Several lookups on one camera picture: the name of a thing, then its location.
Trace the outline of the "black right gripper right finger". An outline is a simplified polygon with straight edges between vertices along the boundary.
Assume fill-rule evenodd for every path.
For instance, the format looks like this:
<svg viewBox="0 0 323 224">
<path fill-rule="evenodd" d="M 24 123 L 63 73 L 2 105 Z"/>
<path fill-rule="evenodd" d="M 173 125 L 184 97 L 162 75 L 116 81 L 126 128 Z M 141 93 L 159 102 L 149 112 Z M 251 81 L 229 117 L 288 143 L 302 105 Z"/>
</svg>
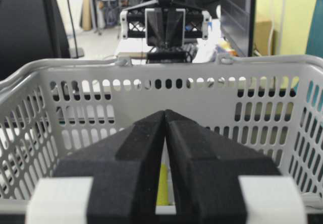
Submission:
<svg viewBox="0 0 323 224">
<path fill-rule="evenodd" d="M 307 223 L 300 192 L 274 161 L 166 110 L 179 212 L 199 223 Z"/>
</svg>

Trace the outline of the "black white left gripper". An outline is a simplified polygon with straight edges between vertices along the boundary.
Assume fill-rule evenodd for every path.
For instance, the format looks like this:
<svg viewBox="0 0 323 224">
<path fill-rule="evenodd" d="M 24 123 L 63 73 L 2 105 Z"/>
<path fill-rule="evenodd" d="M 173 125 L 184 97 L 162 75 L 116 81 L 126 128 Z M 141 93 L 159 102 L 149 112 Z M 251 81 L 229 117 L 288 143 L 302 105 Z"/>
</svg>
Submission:
<svg viewBox="0 0 323 224">
<path fill-rule="evenodd" d="M 208 38 L 208 11 L 178 2 L 147 1 L 120 13 L 122 37 L 146 38 L 147 45 L 183 45 L 185 39 Z"/>
</svg>

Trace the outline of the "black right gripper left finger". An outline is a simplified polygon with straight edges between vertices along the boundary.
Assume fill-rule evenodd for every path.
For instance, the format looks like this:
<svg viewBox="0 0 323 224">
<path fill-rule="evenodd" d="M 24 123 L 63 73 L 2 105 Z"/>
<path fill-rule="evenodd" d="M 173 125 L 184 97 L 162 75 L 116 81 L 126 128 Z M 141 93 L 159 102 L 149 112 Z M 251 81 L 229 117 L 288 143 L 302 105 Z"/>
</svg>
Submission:
<svg viewBox="0 0 323 224">
<path fill-rule="evenodd" d="M 151 221 L 165 133 L 165 113 L 157 111 L 62 157 L 53 176 L 36 185 L 26 222 Z"/>
</svg>

